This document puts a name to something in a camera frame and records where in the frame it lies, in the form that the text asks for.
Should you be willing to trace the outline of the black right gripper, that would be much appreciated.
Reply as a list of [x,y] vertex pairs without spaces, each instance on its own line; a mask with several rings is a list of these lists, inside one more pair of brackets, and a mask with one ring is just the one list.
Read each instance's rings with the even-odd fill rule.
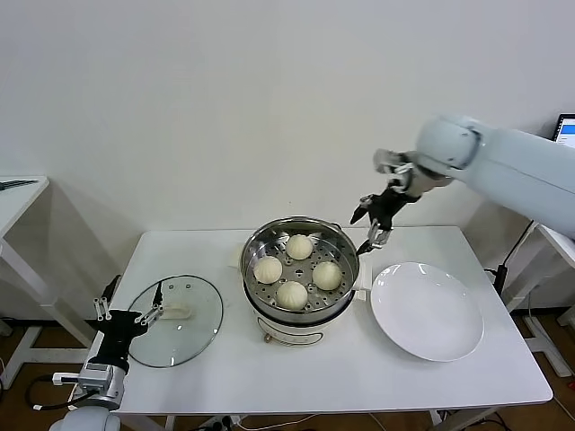
[[403,207],[415,202],[416,198],[399,193],[392,188],[385,189],[379,195],[370,194],[362,197],[349,223],[355,224],[368,213],[368,209],[370,221],[377,221],[377,223],[370,225],[367,239],[358,247],[357,254],[382,249],[391,234],[394,216]]

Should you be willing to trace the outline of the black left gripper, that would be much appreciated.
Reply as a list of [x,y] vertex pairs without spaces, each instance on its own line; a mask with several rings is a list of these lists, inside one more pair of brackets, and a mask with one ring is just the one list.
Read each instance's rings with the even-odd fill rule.
[[142,334],[142,326],[152,326],[163,314],[162,287],[158,285],[152,301],[152,307],[145,313],[134,311],[110,310],[111,299],[120,281],[115,276],[106,285],[102,294],[93,300],[93,306],[99,321],[97,329],[103,334],[98,349],[99,359],[126,360],[133,338]]

